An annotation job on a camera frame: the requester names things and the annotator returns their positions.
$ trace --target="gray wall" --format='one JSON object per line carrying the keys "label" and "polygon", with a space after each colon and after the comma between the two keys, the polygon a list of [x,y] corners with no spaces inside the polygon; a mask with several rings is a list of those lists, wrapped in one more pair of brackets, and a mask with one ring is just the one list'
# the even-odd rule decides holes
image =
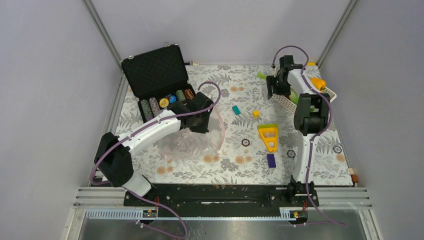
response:
{"label": "gray wall", "polygon": [[[185,61],[269,64],[285,45],[317,61],[349,0],[93,0],[122,58],[178,43]],[[304,59],[298,50],[287,50]]]}
{"label": "gray wall", "polygon": [[0,3],[0,239],[57,240],[120,70],[80,0]]}
{"label": "gray wall", "polygon": [[321,72],[385,240],[423,239],[424,4],[360,1]]}

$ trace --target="teal block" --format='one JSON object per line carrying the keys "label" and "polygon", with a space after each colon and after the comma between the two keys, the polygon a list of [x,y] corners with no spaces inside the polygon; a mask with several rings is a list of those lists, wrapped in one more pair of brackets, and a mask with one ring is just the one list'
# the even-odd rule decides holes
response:
{"label": "teal block", "polygon": [[235,115],[241,114],[239,108],[237,106],[232,106],[232,110],[234,111]]}

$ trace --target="case lid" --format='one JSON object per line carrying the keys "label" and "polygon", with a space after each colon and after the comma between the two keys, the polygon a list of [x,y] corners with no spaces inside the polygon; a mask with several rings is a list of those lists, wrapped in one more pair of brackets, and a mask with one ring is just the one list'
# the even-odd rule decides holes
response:
{"label": "case lid", "polygon": [[121,62],[121,66],[132,92],[139,99],[189,80],[183,55],[177,44],[130,56]]}

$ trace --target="yellow cube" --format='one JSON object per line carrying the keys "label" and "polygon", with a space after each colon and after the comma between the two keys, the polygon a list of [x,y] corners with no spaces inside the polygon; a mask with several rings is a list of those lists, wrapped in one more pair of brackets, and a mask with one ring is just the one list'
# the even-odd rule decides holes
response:
{"label": "yellow cube", "polygon": [[258,110],[254,110],[253,111],[253,117],[254,118],[257,118],[257,117],[259,117],[259,115],[260,115],[261,113],[258,111]]}

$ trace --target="tabletop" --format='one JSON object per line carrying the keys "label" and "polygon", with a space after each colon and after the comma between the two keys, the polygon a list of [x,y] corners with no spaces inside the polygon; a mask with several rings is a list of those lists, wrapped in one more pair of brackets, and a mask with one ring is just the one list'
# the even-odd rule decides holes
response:
{"label": "tabletop", "polygon": [[[271,67],[189,65],[186,69],[189,83],[195,90],[205,81],[215,82],[221,89],[221,99],[215,108],[222,121],[216,124],[221,125],[219,127],[225,131],[218,153],[173,160],[164,156],[156,143],[144,149],[139,155],[132,156],[134,170],[153,183],[261,185],[289,183],[290,175],[296,165],[298,145],[297,131],[293,125],[294,116],[275,100],[267,99],[266,82],[256,77],[258,72],[270,75]],[[307,66],[305,72],[310,78],[321,77],[316,66]],[[218,95],[218,91],[212,85],[204,85],[200,91],[212,100]],[[234,105],[237,105],[241,114],[235,115],[232,109]],[[253,117],[254,110],[260,112],[259,117]],[[116,134],[125,133],[142,124],[137,99],[128,87]],[[268,151],[257,130],[257,126],[262,124],[278,124],[278,147],[274,153],[276,168],[268,167],[266,158]],[[212,123],[209,124],[209,128],[214,128]],[[242,146],[243,139],[249,139],[250,145]],[[319,139],[312,175],[316,185],[353,184],[334,122]]]}

